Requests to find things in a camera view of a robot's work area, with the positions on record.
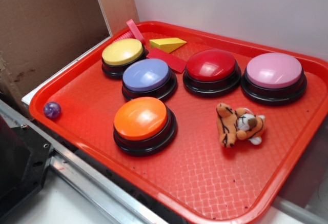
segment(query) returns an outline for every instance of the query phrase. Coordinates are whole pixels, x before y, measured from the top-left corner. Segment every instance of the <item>yellow button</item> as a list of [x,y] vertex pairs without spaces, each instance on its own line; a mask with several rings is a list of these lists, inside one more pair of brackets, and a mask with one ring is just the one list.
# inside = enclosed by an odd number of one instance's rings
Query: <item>yellow button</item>
[[114,127],[121,137],[137,141],[155,136],[167,120],[167,109],[162,101],[140,97],[125,103],[117,111]]
[[102,52],[102,58],[108,65],[119,66],[128,64],[141,56],[142,44],[134,38],[126,38],[107,46]]

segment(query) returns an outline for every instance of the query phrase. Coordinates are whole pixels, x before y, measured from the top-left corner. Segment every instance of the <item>red block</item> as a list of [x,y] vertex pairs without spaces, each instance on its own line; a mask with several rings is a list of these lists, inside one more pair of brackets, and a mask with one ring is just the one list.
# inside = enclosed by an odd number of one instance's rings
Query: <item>red block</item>
[[153,48],[147,58],[157,58],[166,62],[171,69],[178,73],[182,73],[185,70],[186,62],[179,57],[173,56],[170,53],[166,53],[158,48]]

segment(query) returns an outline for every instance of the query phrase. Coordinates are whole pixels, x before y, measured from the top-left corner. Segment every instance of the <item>triangular block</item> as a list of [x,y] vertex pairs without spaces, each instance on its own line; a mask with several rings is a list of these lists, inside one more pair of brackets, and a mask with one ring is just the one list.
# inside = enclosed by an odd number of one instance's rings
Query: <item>triangular block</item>
[[187,43],[186,41],[179,38],[151,39],[149,42],[152,48],[155,47],[167,53],[170,53]]

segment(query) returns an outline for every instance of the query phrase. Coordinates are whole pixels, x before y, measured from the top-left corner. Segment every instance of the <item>wooden block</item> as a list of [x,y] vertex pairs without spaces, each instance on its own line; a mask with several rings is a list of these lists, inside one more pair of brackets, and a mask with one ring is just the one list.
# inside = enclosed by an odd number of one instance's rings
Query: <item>wooden block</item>
[[159,38],[149,40],[152,48],[158,48],[166,53],[170,53],[187,43],[179,38]]
[[178,73],[182,73],[186,67],[186,62],[183,59],[166,53],[158,48],[153,48],[147,55],[147,58],[161,59],[166,62],[172,70]]

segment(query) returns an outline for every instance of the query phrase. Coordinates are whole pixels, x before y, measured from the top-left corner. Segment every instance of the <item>red tray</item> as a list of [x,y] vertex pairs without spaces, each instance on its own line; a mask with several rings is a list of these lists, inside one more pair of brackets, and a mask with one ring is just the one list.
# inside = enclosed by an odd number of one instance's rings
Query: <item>red tray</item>
[[[184,60],[201,50],[218,48],[232,52],[244,70],[252,57],[263,53],[292,55],[305,70],[305,95],[280,107],[254,103],[240,87],[223,97],[201,98],[188,93],[182,74],[177,74],[177,92],[166,101],[177,118],[175,140],[152,156],[125,155],[113,139],[113,118],[125,103],[122,83],[105,77],[100,59],[103,49],[126,33],[126,28],[38,91],[30,105],[32,116],[192,223],[245,223],[256,219],[270,206],[327,115],[328,63],[160,22],[137,26],[148,50],[149,39],[179,37],[187,41],[171,53]],[[43,106],[49,101],[57,101],[62,107],[57,120],[43,114]],[[261,145],[237,141],[235,147],[226,149],[218,143],[215,107],[220,102],[266,116],[267,130]]]

